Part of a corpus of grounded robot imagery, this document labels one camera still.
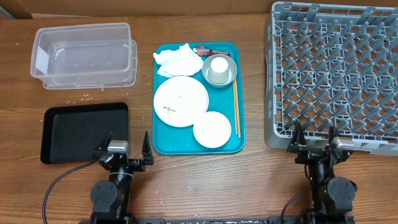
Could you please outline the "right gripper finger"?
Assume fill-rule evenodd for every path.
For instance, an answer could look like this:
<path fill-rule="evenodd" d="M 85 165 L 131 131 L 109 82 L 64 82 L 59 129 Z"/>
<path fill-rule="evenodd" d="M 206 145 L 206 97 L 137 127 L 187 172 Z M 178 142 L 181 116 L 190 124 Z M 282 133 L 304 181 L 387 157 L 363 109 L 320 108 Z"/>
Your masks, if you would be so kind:
<path fill-rule="evenodd" d="M 301 153 L 304 150 L 306 150 L 307 143 L 300 122 L 296 120 L 294 125 L 295 125 L 294 133 L 287 147 L 287 152 Z"/>
<path fill-rule="evenodd" d="M 334 126 L 330 126 L 328 131 L 328 144 L 332 145 L 332 141 L 336 137 L 340 137 L 338 130 Z"/>

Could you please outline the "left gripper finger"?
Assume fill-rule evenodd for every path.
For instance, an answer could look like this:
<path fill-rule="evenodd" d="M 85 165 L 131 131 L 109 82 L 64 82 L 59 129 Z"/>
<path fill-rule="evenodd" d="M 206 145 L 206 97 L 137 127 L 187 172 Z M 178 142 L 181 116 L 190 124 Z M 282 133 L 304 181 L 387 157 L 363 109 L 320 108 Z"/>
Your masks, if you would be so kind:
<path fill-rule="evenodd" d="M 107 150 L 107 147 L 111 141 L 111 137 L 113 135 L 112 131 L 109 131 L 106 137 L 95 147 L 93 151 L 93 157 L 100 157 L 104 151 Z"/>
<path fill-rule="evenodd" d="M 154 165 L 154 157 L 152 150 L 150 148 L 150 142 L 149 142 L 149 135 L 148 132 L 145 132 L 144 135 L 144 140 L 143 140 L 143 145 L 142 145 L 142 155 L 143 155 L 143 161 L 145 165 L 153 166 Z"/>

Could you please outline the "white napkin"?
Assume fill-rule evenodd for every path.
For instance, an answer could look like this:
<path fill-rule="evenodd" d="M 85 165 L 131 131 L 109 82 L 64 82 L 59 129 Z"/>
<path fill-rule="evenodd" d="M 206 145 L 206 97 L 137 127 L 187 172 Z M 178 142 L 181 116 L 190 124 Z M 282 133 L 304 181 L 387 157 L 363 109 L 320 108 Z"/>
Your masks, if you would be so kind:
<path fill-rule="evenodd" d="M 153 53 L 153 57 L 160 65 L 157 74 L 166 78 L 192 76 L 199 72 L 204 64 L 202 58 L 190 48 L 188 43 L 180 46 L 178 50 Z"/>

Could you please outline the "white cup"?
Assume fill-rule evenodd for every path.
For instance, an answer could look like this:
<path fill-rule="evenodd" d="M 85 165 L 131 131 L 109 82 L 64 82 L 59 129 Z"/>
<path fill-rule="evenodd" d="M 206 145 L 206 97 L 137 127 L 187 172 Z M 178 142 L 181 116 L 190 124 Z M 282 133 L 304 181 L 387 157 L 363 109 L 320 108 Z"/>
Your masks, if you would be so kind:
<path fill-rule="evenodd" d="M 223 57 L 215 57 L 209 67 L 208 79 L 215 85 L 223 85 L 229 79 L 229 64 Z"/>

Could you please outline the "red sauce packet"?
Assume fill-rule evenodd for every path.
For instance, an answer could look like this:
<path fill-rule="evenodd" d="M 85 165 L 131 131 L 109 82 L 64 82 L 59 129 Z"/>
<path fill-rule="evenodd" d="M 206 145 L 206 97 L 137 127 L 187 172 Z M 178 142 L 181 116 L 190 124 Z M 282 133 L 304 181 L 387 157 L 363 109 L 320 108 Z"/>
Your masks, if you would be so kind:
<path fill-rule="evenodd" d="M 193 52 L 196 53 L 200 57 L 209 57 L 212 55 L 226 55 L 226 56 L 231 56 L 231 54 L 227 51 L 222 51 L 222 50 L 213 50 L 213 49 L 208 49 L 203 45 L 199 45 L 198 47 L 195 47 L 193 49 Z"/>

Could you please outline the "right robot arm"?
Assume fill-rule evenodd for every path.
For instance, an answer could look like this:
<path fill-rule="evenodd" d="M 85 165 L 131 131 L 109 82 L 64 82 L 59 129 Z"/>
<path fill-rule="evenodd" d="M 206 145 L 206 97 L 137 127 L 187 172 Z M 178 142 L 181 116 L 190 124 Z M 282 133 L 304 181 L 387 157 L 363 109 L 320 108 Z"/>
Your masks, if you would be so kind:
<path fill-rule="evenodd" d="M 291 198 L 280 214 L 281 223 L 354 223 L 347 213 L 353 209 L 357 185 L 334 174 L 333 166 L 346 161 L 354 152 L 351 138 L 343 137 L 334 126 L 329 128 L 328 143 L 325 146 L 308 146 L 302 126 L 295 122 L 295 129 L 287 147 L 287 152 L 295 153 L 296 164 L 303 164 L 310 188 Z M 284 218 L 287 207 L 297 198 L 311 193 L 312 209 L 304 211 L 294 220 Z"/>

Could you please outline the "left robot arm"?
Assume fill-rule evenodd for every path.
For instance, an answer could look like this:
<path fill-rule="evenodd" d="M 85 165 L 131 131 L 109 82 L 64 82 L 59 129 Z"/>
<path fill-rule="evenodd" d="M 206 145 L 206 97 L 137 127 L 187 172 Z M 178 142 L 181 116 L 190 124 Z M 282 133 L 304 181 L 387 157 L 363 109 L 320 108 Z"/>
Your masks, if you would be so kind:
<path fill-rule="evenodd" d="M 148 134 L 145 133 L 142 145 L 142 159 L 129 157 L 127 141 L 112 140 L 112 132 L 94 150 L 99 165 L 109 171 L 109 179 L 95 184 L 90 199 L 93 203 L 91 223 L 137 223 L 128 212 L 133 173 L 146 171 L 146 166 L 154 164 Z"/>

